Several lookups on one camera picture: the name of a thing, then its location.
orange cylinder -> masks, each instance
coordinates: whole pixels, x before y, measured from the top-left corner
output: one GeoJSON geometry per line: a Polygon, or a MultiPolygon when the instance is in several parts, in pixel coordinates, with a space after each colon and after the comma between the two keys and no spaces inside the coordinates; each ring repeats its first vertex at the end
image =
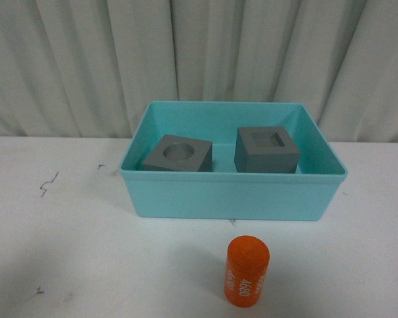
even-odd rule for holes
{"type": "Polygon", "coordinates": [[[262,240],[243,235],[230,242],[224,284],[230,303],[249,307],[258,301],[269,262],[270,251],[262,240]]]}

gray cube with square hole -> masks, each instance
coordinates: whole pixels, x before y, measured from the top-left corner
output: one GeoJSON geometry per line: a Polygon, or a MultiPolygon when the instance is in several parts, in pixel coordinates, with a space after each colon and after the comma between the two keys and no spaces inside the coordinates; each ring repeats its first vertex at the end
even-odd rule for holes
{"type": "Polygon", "coordinates": [[[212,142],[165,134],[142,162],[150,171],[212,171],[212,142]]]}
{"type": "Polygon", "coordinates": [[[300,150],[284,127],[237,129],[237,172],[294,174],[299,158],[300,150]]]}

round hole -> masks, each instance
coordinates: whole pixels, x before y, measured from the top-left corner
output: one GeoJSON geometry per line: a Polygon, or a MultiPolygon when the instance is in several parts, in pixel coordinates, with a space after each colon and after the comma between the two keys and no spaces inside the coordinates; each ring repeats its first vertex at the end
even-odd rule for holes
{"type": "Polygon", "coordinates": [[[172,144],[165,148],[164,157],[171,161],[182,161],[191,158],[194,154],[194,149],[189,144],[172,144]]]}

square hole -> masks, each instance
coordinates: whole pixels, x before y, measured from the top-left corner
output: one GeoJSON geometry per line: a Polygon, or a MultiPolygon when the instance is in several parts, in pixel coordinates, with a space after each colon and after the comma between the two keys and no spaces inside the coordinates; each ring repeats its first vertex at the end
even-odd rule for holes
{"type": "Polygon", "coordinates": [[[252,139],[257,147],[284,147],[285,144],[281,140],[277,132],[252,132],[252,139]]]}

black mark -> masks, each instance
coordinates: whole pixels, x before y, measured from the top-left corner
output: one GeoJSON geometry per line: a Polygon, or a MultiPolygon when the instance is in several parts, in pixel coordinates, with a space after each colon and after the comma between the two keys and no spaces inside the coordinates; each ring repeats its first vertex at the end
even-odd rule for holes
{"type": "Polygon", "coordinates": [[[44,187],[46,184],[52,184],[53,181],[54,181],[54,180],[56,179],[56,177],[58,176],[58,174],[59,174],[59,171],[57,171],[57,173],[56,173],[56,175],[54,176],[54,178],[52,179],[52,181],[46,181],[46,182],[44,182],[44,183],[40,186],[40,190],[43,190],[43,193],[42,193],[41,197],[43,197],[43,196],[46,194],[46,192],[47,192],[47,189],[44,189],[43,187],[44,187]]]}

